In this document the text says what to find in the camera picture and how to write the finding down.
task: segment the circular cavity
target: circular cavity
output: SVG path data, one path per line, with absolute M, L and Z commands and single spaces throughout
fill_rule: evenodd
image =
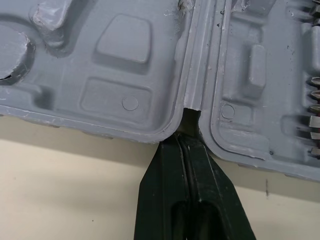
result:
M 139 102 L 134 96 L 126 96 L 122 99 L 122 106 L 128 111 L 133 111 L 137 109 Z
M 235 108 L 230 104 L 225 104 L 222 106 L 221 114 L 225 119 L 233 119 L 235 116 Z

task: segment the drill bit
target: drill bit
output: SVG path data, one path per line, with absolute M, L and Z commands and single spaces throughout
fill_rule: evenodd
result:
M 313 98 L 315 98 L 315 99 L 317 99 L 317 100 L 320 100 L 320 90 L 313 91 L 313 92 L 310 93 L 310 95 L 311 95 Z
M 320 155 L 320 149 L 316 147 L 312 148 L 311 154 Z
M 316 87 L 320 87 L 320 77 L 318 77 L 318 76 L 313 77 L 311 79 L 311 83 Z
M 309 109 L 315 114 L 320 114 L 320 104 L 312 105 Z
M 311 116 L 309 120 L 309 127 L 311 128 L 320 128 L 320 117 Z
M 320 133 L 318 132 L 310 132 L 311 138 L 314 140 L 320 140 Z

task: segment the scratch mark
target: scratch mark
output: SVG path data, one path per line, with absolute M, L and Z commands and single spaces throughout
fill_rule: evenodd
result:
M 266 199 L 269 198 L 269 183 L 268 183 L 268 179 L 265 180 L 265 196 L 266 196 Z

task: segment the case lid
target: case lid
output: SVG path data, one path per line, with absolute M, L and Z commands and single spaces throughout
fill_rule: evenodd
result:
M 308 125 L 313 116 L 320 127 L 308 111 L 320 96 L 318 8 L 309 0 L 6 1 L 0 114 L 156 143 L 194 109 L 222 159 L 320 181 L 320 137 Z

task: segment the tool case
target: tool case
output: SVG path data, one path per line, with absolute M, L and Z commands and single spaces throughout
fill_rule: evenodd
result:
M 199 111 L 218 157 L 320 181 L 311 0 L 2 0 L 0 114 L 157 143 Z

